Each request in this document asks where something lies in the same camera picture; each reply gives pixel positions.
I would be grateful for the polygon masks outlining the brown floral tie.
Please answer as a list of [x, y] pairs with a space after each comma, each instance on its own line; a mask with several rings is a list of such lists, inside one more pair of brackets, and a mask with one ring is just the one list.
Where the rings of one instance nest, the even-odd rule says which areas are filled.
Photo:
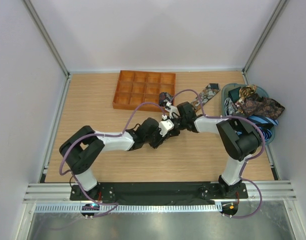
[[218, 83], [209, 83], [190, 104], [195, 112], [201, 110], [214, 96], [220, 92], [221, 88]]

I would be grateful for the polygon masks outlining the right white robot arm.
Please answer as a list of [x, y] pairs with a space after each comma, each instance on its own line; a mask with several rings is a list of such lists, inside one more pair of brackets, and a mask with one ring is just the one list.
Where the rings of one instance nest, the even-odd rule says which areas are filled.
[[174, 130], [194, 133], [214, 133], [220, 136], [228, 154], [225, 169], [218, 178], [218, 192], [224, 198], [234, 196], [242, 183], [247, 162], [259, 147], [265, 145], [261, 130], [245, 117], [197, 115], [189, 102], [173, 106], [166, 104]]

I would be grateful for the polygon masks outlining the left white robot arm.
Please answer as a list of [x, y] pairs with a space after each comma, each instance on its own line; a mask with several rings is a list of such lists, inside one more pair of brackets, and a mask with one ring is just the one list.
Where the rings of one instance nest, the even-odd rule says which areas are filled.
[[173, 128], [174, 124], [168, 118], [157, 122], [150, 117], [137, 129], [127, 129], [123, 133], [99, 132], [86, 125], [64, 142], [59, 152], [79, 183], [81, 194], [88, 200], [94, 200], [99, 188], [91, 166], [100, 153], [134, 151], [145, 144], [157, 148]]

